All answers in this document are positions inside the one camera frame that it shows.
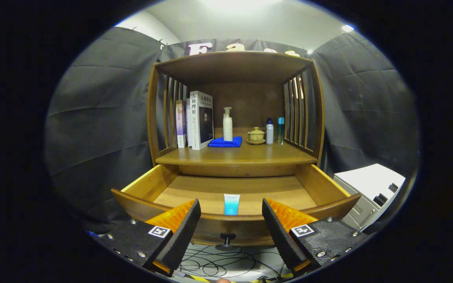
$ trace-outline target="blue towel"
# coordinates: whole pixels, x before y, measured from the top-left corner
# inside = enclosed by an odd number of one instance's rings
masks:
[[[240,147],[242,143],[241,136],[235,136],[232,141],[224,141],[223,137],[215,138],[209,143],[209,147]]]

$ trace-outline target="book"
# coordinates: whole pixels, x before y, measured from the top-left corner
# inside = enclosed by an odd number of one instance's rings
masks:
[[[178,147],[186,147],[186,100],[176,100],[176,133]]]
[[[191,125],[191,121],[190,121],[190,98],[188,98],[188,102],[186,104],[186,132],[187,132],[186,139],[187,139],[187,142],[188,142],[188,147],[192,146],[192,142],[190,141],[190,125]]]
[[[190,119],[192,150],[201,150],[214,139],[211,95],[200,91],[190,92]]]

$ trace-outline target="small white bottle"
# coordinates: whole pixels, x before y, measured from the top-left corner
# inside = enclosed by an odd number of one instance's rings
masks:
[[[232,118],[230,117],[231,107],[224,107],[225,113],[223,113],[223,140],[231,142],[234,140],[232,132]]]
[[[274,143],[274,122],[272,118],[267,118],[267,140],[266,144],[271,145]]]

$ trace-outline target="gray fabric backdrop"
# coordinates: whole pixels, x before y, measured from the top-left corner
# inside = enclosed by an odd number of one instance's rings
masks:
[[[110,189],[124,188],[151,168],[146,128],[151,65],[187,56],[189,44],[204,42],[213,44],[208,52],[242,43],[246,50],[294,50],[308,57],[301,48],[258,39],[203,39],[160,50],[153,38],[119,27],[93,42],[59,82],[45,123],[45,160],[56,194],[87,230],[106,233],[127,219]],[[407,176],[418,157],[418,124],[413,96],[394,66],[354,32],[324,44],[311,58],[325,100],[321,167],[333,176],[380,163]],[[159,97],[162,103],[162,87]],[[160,140],[162,125],[158,120]]]

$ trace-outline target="saucer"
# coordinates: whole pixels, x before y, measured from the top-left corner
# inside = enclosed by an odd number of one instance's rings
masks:
[[[262,143],[265,142],[265,140],[261,140],[261,141],[252,141],[252,140],[246,140],[248,143],[252,144],[252,145],[261,145]]]

